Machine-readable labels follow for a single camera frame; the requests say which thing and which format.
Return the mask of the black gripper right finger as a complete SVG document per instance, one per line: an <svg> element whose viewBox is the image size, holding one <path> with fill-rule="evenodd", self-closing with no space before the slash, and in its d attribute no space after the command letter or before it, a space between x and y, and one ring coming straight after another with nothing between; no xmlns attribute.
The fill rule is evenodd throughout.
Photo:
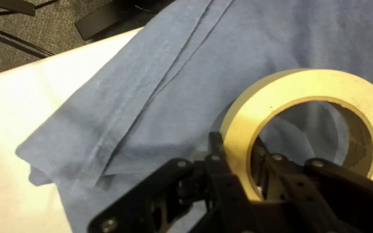
<svg viewBox="0 0 373 233"><path fill-rule="evenodd" d="M288 162L286 157L271 153L260 139L255 140L251 153L251 176L263 201L288 201L280 179Z"/></svg>

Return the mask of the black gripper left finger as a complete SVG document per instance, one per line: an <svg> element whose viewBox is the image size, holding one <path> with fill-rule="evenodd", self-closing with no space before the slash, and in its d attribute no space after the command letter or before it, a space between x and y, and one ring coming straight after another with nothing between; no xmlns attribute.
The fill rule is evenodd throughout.
<svg viewBox="0 0 373 233"><path fill-rule="evenodd" d="M209 194L213 203L238 203L242 189L237 176L227 163L223 139L219 132L209 134L209 156L206 157Z"/></svg>

